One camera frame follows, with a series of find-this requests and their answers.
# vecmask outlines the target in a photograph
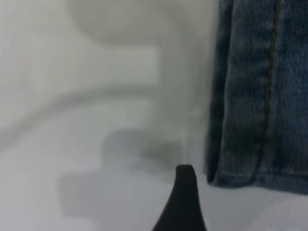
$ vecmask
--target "white surface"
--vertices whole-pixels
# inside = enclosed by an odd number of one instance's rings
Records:
[[[217,6],[0,0],[0,230],[151,230],[179,163],[211,231],[308,229],[306,197],[201,174]]]

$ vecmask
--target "seam stitching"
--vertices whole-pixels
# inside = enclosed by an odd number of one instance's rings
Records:
[[[266,93],[265,93],[265,110],[264,110],[264,121],[262,124],[262,133],[259,141],[259,158],[257,163],[257,169],[261,164],[262,155],[264,152],[264,142],[267,133],[268,121],[269,121],[269,107],[270,107],[270,84],[272,78],[272,70],[274,66],[274,53],[276,48],[276,35],[278,29],[278,19],[279,19],[279,8],[280,8],[280,0],[276,0],[276,9],[275,9],[275,17],[274,17],[274,28],[272,31],[272,41],[271,41],[271,48],[270,48],[270,60],[269,60],[269,70],[268,70],[268,78],[266,83]]]

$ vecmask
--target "blue denim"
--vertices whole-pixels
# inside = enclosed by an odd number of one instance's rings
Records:
[[[308,194],[308,1],[221,0],[207,179]]]

